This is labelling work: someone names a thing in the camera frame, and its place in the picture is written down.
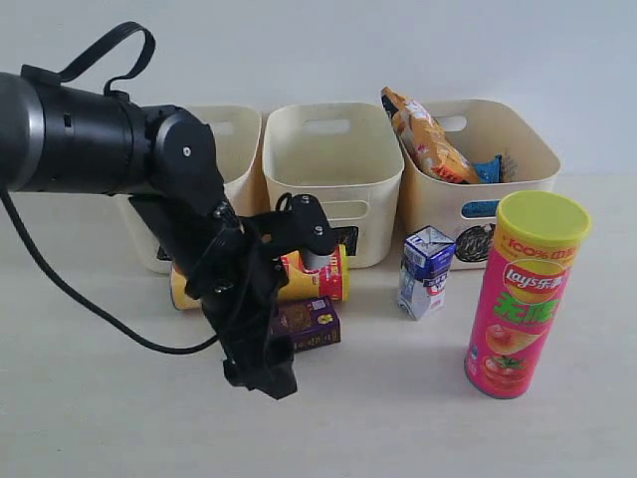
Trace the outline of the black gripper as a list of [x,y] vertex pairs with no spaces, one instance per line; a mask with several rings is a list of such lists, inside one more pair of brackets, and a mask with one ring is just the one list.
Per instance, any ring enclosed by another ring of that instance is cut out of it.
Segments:
[[201,301],[213,330],[183,352],[219,343],[226,380],[276,400],[298,391],[292,340],[270,332],[277,295],[288,283],[281,256],[290,251],[289,224],[287,218],[196,218],[183,227],[185,292]]

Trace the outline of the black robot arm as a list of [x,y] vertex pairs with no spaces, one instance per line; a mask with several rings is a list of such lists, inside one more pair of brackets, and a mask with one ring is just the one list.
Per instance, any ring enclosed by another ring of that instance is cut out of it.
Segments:
[[[253,217],[231,206],[211,127],[175,106],[140,107],[55,80],[1,77],[1,201],[27,251],[60,290],[105,321],[111,314],[68,284],[35,245],[15,192],[124,195],[180,268],[225,353],[237,387],[281,399],[298,389],[290,339],[272,335],[300,243],[291,210]],[[272,246],[282,239],[283,250]]]

